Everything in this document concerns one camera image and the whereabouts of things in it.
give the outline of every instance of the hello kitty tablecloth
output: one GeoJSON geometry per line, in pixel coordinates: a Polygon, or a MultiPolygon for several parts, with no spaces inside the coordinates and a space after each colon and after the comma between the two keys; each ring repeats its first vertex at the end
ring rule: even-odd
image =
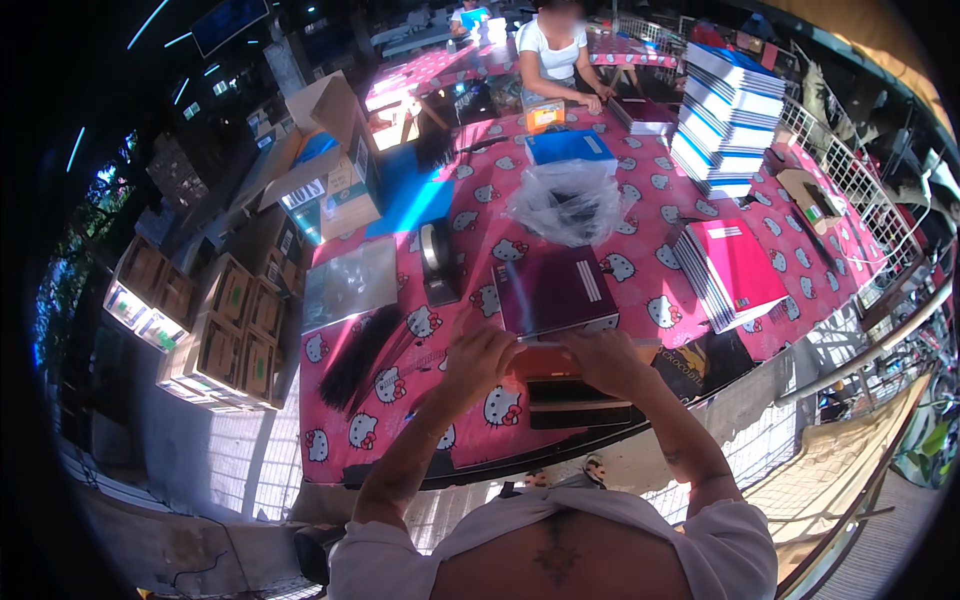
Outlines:
{"type": "MultiPolygon", "coordinates": [[[[790,298],[782,309],[738,328],[756,360],[766,360],[786,343],[794,343],[846,303],[880,264],[860,264],[881,257],[879,246],[855,211],[823,236],[824,246],[839,275],[829,272],[790,214],[794,206],[764,165],[755,176],[757,202],[746,209],[733,201],[705,202],[699,190],[669,157],[662,136],[629,136],[608,112],[590,114],[575,108],[567,114],[573,129],[592,128],[617,155],[616,179],[622,194],[636,201],[613,237],[594,249],[620,309],[610,325],[634,338],[660,338],[670,348],[708,331],[703,307],[680,270],[666,240],[678,219],[742,218],[770,255],[790,298]]],[[[303,336],[300,358],[300,424],[303,431],[303,474],[312,482],[338,483],[344,468],[372,463],[403,428],[415,399],[436,385],[446,368],[445,349],[453,317],[471,306],[467,327],[489,320],[502,326],[491,267],[503,261],[551,252],[551,244],[502,216],[505,203],[519,185],[528,164],[523,128],[517,117],[504,117],[467,126],[466,139],[506,134],[508,140],[442,170],[453,179],[450,220],[456,259],[463,273],[464,299],[441,308],[427,306],[422,286],[420,240],[415,233],[394,234],[399,302],[415,343],[389,368],[377,374],[374,391],[352,421],[330,411],[319,398],[318,386],[339,348],[355,336],[366,319],[341,322],[303,336]]],[[[787,166],[803,166],[818,178],[824,175],[800,150],[775,149],[787,166]]],[[[351,251],[364,241],[358,229],[320,246],[314,264],[351,251]]],[[[534,431],[528,425],[523,386],[510,375],[483,402],[450,426],[438,446],[449,452],[456,468],[517,456],[561,441],[580,429],[534,431]]]]}
{"type": "MultiPolygon", "coordinates": [[[[587,49],[592,64],[677,67],[676,57],[648,48],[636,39],[588,33],[587,49]]],[[[382,64],[367,94],[367,110],[457,82],[516,72],[516,59],[516,44],[509,38],[505,44],[470,45],[456,54],[448,54],[445,46],[429,48],[419,55],[382,64]]]]}

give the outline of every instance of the woman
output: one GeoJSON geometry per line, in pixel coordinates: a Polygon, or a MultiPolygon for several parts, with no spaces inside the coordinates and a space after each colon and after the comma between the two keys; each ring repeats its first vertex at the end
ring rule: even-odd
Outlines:
{"type": "Polygon", "coordinates": [[[643,498],[605,489],[602,461],[588,457],[582,475],[500,494],[422,556],[403,517],[438,444],[526,349],[489,324],[464,331],[467,314],[451,327],[443,380],[364,481],[330,557],[331,598],[774,597],[777,552],[766,517],[743,501],[720,446],[619,329],[566,332],[561,342],[588,384],[650,420],[674,477],[690,484],[684,533],[643,498]]]}
{"type": "Polygon", "coordinates": [[[600,83],[587,52],[587,32],[580,23],[583,9],[578,0],[534,0],[536,20],[516,32],[520,54],[520,77],[524,106],[546,98],[564,98],[600,110],[600,101],[616,93],[600,83]],[[595,94],[576,89],[573,67],[595,94]]]}

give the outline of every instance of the sneaker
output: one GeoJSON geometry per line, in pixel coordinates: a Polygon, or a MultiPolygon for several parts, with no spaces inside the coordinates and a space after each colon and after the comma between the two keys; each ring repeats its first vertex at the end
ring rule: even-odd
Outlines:
{"type": "Polygon", "coordinates": [[[603,459],[596,454],[587,456],[584,461],[584,475],[602,486],[604,479],[607,478],[607,468],[603,466],[603,459]]]}
{"type": "Polygon", "coordinates": [[[535,468],[523,476],[523,486],[525,488],[546,488],[546,473],[542,468],[535,468]]]}

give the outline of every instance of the tattoo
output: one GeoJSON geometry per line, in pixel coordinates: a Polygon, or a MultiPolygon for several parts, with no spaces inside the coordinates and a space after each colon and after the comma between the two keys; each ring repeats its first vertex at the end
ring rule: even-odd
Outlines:
{"type": "Polygon", "coordinates": [[[566,581],[573,564],[580,558],[580,554],[573,548],[565,548],[560,545],[561,521],[564,516],[572,513],[572,509],[566,509],[551,515],[547,519],[549,521],[548,532],[553,546],[546,550],[538,550],[537,557],[534,559],[535,563],[540,563],[540,566],[546,571],[547,577],[550,578],[556,588],[559,588],[566,581]]]}
{"type": "Polygon", "coordinates": [[[673,452],[664,452],[663,458],[666,459],[666,462],[669,463],[672,467],[680,464],[680,450],[674,450],[673,452]]]}

